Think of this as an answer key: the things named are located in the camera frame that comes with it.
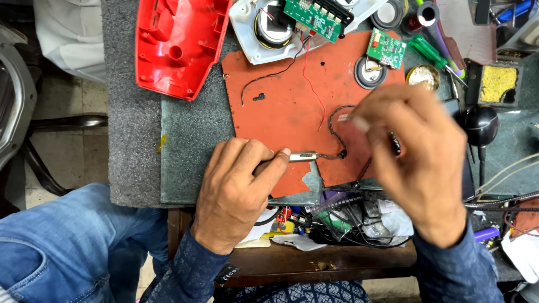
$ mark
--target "red plastic casing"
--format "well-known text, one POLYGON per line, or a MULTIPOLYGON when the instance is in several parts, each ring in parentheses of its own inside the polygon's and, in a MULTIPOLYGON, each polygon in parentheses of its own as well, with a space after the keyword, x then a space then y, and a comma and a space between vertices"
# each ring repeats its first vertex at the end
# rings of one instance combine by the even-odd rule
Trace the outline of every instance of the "red plastic casing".
POLYGON ((140 0, 136 83, 193 101, 219 61, 232 0, 140 0))

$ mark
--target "hand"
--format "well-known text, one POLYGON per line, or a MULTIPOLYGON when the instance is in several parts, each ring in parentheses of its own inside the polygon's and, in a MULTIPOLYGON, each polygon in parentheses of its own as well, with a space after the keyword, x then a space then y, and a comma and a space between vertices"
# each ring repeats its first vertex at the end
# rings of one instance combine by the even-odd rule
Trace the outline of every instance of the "hand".
POLYGON ((422 85, 377 88, 355 108, 353 122, 367 133, 379 183, 419 235, 441 248, 454 245, 466 227, 461 192, 467 139, 436 93, 422 85), (388 128, 406 147, 399 159, 388 128))
POLYGON ((217 254, 232 252, 268 205, 268 196, 289 160, 288 148, 275 155, 258 140, 232 137, 219 142, 198 194, 191 227, 195 240, 217 254), (264 161, 270 162, 259 166, 264 161))

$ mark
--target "jeans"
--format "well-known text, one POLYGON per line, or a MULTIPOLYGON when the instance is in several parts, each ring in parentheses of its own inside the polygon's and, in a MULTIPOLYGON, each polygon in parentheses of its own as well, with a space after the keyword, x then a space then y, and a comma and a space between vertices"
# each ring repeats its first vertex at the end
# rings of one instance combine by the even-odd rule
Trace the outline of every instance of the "jeans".
POLYGON ((0 286, 18 301, 134 303, 148 252, 167 263, 167 212, 92 183, 0 220, 0 286))

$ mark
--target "yellow sponge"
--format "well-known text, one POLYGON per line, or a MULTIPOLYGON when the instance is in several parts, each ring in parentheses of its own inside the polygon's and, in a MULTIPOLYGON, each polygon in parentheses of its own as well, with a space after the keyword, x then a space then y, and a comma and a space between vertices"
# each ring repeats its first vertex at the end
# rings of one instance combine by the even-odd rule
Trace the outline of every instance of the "yellow sponge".
POLYGON ((515 68, 487 65, 483 71, 480 101, 501 102, 503 93, 515 86, 515 68))

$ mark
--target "purple handle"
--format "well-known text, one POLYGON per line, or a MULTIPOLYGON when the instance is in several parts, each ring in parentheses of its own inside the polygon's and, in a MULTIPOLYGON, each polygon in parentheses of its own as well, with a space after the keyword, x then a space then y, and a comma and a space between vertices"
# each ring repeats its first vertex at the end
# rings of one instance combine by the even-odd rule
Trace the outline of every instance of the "purple handle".
POLYGON ((431 34, 432 38, 436 41, 438 44, 438 47, 441 50, 442 56, 445 57, 447 62, 449 62, 449 66, 451 69, 459 76, 460 78, 463 77, 464 71, 460 70, 457 65, 455 64, 455 61, 451 58, 451 55, 449 54, 449 50, 447 49, 447 46, 445 45, 445 41, 443 36, 441 35, 440 27, 438 26, 438 22, 434 23, 433 25, 427 27, 429 30, 429 33, 431 34))
POLYGON ((500 231, 497 228, 487 228, 487 229, 483 229, 478 232, 475 232, 473 236, 477 242, 481 242, 483 240, 496 237, 499 234, 500 234, 500 231))

